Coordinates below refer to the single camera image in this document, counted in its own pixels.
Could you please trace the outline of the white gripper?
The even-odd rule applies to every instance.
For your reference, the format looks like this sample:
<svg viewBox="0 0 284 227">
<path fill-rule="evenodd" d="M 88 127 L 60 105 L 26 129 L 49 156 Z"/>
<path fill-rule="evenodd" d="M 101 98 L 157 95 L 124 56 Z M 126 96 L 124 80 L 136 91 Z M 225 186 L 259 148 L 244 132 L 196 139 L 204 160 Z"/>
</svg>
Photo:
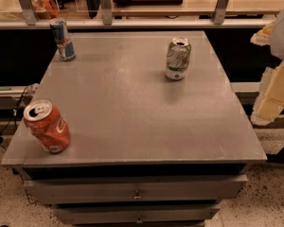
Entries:
<svg viewBox="0 0 284 227">
<path fill-rule="evenodd" d="M 284 9 L 276 16 L 275 22 L 255 33 L 250 42 L 260 46 L 271 43 L 271 53 L 283 60 L 275 69 L 267 67 L 259 84 L 251 121 L 265 126 L 274 122 L 284 110 Z"/>
</svg>

